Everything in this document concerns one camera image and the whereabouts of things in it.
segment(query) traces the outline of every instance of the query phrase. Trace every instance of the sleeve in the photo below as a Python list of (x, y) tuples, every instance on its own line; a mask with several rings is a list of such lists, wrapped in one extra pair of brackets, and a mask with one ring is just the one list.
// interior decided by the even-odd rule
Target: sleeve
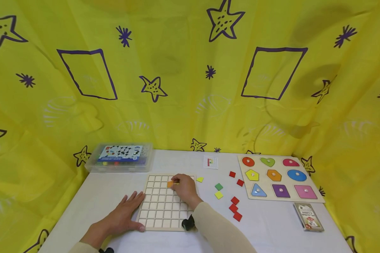
[(256, 253), (245, 235), (208, 203), (199, 203), (193, 218), (198, 231), (208, 240), (214, 252)]
[(83, 242), (76, 243), (69, 253), (99, 253), (98, 250)]

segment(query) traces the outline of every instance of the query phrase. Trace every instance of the wooden shape puzzle board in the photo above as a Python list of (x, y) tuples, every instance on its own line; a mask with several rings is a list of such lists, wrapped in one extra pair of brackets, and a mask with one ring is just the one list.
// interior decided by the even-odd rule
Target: wooden shape puzzle board
[(139, 207), (137, 222), (147, 231), (185, 231), (182, 221), (188, 219), (193, 210), (176, 192), (168, 188), (172, 174), (149, 174), (145, 183), (145, 199)]
[(251, 200), (325, 203), (299, 159), (281, 155), (238, 155)]

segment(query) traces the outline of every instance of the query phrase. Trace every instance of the orange hexagon puzzle piece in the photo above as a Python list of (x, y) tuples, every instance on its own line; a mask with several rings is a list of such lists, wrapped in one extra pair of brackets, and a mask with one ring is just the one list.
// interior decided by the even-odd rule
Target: orange hexagon puzzle piece
[(270, 178), (272, 181), (280, 182), (281, 181), (281, 174), (277, 172), (277, 170), (267, 170), (268, 178)]

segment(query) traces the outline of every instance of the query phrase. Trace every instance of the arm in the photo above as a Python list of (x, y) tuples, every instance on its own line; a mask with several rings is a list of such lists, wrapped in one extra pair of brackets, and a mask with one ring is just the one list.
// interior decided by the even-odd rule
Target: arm
[(214, 211), (197, 195), (193, 179), (184, 174), (177, 174), (172, 180), (179, 182), (179, 184), (174, 184), (172, 189), (194, 210), (195, 225), (208, 240), (214, 252), (256, 253), (251, 243), (236, 226)]
[(128, 199), (125, 195), (118, 206), (104, 219), (92, 224), (80, 242), (69, 253), (99, 253), (99, 248), (109, 235), (124, 233), (128, 230), (145, 231), (143, 224), (131, 221), (132, 212), (142, 203), (145, 194), (134, 192)]

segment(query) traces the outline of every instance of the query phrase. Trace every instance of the blue triangle puzzle piece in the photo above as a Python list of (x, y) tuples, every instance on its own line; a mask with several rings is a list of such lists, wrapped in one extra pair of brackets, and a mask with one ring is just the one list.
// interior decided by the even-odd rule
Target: blue triangle puzzle piece
[(267, 197), (265, 192), (258, 186), (258, 184), (254, 184), (251, 195), (254, 197)]

